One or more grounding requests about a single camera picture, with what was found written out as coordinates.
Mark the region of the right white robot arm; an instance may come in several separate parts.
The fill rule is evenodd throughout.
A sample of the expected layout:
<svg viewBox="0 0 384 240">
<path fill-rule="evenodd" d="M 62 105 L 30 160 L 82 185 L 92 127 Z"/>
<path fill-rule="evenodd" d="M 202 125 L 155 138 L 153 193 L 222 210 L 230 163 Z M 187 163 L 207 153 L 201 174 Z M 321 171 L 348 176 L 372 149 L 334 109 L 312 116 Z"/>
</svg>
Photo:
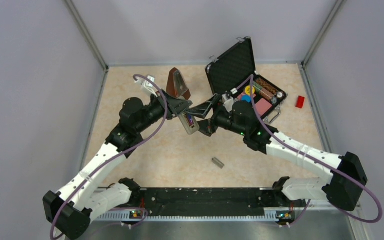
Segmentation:
<svg viewBox="0 0 384 240">
<path fill-rule="evenodd" d="M 244 144 L 256 152 L 287 160 L 315 174 L 313 178 L 282 177 L 273 184 L 273 200 L 287 206 L 295 200 L 327 200 L 343 211 L 354 211 L 368 182 L 359 157 L 351 152 L 338 155 L 298 142 L 270 125 L 261 124 L 251 103 L 236 101 L 228 110 L 215 94 L 210 100 L 187 110 L 200 118 L 207 136 L 217 129 L 243 136 Z"/>
</svg>

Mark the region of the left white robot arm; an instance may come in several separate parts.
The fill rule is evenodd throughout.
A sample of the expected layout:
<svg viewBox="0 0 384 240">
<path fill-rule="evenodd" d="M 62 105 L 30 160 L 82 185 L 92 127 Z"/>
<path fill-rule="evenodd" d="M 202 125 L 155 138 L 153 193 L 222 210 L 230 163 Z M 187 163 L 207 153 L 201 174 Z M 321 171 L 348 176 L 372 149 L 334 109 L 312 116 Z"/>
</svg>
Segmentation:
<svg viewBox="0 0 384 240">
<path fill-rule="evenodd" d="M 134 150 L 154 137 L 166 120 L 184 113 L 192 101 L 170 96 L 161 90 L 145 105 L 140 98 L 128 98 L 119 112 L 119 123 L 109 133 L 92 160 L 57 192 L 48 191 L 43 197 L 46 219 L 51 223 L 50 239 L 67 237 L 76 240 L 90 224 L 117 206 L 134 207 L 140 202 L 140 193 L 131 182 L 97 193 L 107 176 L 123 163 Z M 160 122 L 161 125 L 147 138 L 142 132 Z"/>
</svg>

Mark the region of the beige remote control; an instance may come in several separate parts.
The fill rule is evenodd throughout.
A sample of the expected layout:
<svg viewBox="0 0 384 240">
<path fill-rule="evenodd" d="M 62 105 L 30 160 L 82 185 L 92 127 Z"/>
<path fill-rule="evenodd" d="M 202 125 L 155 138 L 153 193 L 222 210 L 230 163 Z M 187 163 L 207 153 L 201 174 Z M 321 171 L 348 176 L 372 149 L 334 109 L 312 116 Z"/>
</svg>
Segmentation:
<svg viewBox="0 0 384 240">
<path fill-rule="evenodd" d="M 178 118 L 188 135 L 192 135 L 200 130 L 200 126 L 193 115 L 183 112 Z"/>
</svg>

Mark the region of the beige battery cover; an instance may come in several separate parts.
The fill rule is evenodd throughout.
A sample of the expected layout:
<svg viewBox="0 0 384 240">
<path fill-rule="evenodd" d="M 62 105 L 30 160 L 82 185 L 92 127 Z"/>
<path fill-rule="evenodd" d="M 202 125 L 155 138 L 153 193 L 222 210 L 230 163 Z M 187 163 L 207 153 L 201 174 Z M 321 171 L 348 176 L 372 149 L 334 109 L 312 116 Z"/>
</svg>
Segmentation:
<svg viewBox="0 0 384 240">
<path fill-rule="evenodd" d="M 218 158 L 216 158 L 216 157 L 213 157 L 211 159 L 211 162 L 213 164 L 215 164 L 220 169 L 223 169 L 225 167 L 225 164 L 222 161 L 220 161 Z"/>
</svg>

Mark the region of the purple blue battery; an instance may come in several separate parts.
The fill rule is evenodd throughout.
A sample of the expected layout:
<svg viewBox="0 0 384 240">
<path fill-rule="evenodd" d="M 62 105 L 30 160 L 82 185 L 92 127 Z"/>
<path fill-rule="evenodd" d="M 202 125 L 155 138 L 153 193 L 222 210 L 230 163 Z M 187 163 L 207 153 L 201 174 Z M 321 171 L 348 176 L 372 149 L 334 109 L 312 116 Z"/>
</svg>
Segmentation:
<svg viewBox="0 0 384 240">
<path fill-rule="evenodd" d="M 186 118 L 187 118 L 187 121 L 188 121 L 189 126 L 192 127 L 192 126 L 194 125 L 194 120 L 193 120 L 192 116 L 189 115 L 189 114 L 187 114 L 187 115 L 186 115 Z"/>
</svg>

